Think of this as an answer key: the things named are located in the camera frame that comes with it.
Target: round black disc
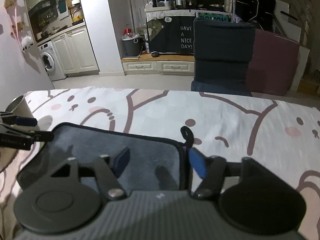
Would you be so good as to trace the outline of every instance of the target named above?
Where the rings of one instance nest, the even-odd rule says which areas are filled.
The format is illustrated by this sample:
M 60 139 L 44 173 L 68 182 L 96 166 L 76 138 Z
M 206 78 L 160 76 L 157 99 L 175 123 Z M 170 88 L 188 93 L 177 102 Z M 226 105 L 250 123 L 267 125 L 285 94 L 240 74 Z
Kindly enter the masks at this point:
M 293 188 L 261 177 L 228 188 L 219 208 L 230 224 L 259 235 L 297 230 L 306 211 L 302 196 Z
M 37 182 L 15 201 L 15 216 L 28 230 L 38 234 L 72 231 L 99 211 L 100 196 L 93 189 L 69 178 L 55 178 L 54 182 Z

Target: maroon cushion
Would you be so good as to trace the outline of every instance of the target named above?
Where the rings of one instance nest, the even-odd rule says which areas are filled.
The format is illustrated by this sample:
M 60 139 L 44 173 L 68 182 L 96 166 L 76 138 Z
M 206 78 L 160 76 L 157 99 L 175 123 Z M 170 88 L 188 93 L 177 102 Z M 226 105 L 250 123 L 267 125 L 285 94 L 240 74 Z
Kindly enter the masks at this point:
M 299 44 L 277 34 L 256 30 L 246 84 L 251 92 L 283 96 L 298 66 Z

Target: bedsheet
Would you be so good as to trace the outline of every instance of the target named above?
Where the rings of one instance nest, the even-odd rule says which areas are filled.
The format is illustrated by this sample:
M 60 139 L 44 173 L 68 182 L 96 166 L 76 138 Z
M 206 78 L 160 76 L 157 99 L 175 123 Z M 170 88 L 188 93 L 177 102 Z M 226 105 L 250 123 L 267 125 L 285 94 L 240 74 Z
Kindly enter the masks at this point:
M 299 232 L 320 239 L 320 111 L 287 102 L 189 91 L 87 87 L 26 94 L 42 130 L 61 122 L 99 129 L 165 137 L 184 142 L 180 127 L 190 127 L 198 150 L 229 162 L 251 156 L 292 187 L 307 203 Z M 20 230 L 13 203 L 21 189 L 15 179 L 39 151 L 19 151 L 0 173 L 0 234 Z M 200 183 L 194 173 L 193 186 Z

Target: gray trash can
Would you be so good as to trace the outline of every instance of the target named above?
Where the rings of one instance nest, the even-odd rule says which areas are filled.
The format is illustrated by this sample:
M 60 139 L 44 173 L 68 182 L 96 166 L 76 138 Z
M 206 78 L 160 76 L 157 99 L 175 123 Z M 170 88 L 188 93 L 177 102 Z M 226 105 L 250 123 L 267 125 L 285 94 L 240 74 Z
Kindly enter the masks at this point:
M 140 54 L 140 35 L 136 34 L 132 38 L 122 37 L 127 57 L 135 57 Z

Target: cylindrical cup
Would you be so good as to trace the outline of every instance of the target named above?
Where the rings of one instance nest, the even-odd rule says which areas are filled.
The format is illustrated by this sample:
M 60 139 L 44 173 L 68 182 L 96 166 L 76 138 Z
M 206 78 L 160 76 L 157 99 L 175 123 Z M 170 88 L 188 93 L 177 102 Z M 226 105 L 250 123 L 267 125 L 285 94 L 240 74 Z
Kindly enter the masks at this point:
M 26 102 L 25 96 L 18 96 L 8 105 L 5 109 L 6 112 L 11 112 L 14 115 L 22 116 L 22 117 L 29 117 L 34 118 L 33 114 Z M 14 127 L 23 129 L 23 130 L 40 130 L 39 126 L 20 126 L 20 125 L 13 125 Z
M 16 97 L 4 111 L 11 112 L 14 115 L 19 115 L 22 117 L 34 118 L 24 95 Z M 35 127 L 13 125 L 13 127 L 24 130 L 40 130 L 38 125 Z M 0 147 L 0 172 L 9 165 L 17 152 L 17 149 Z

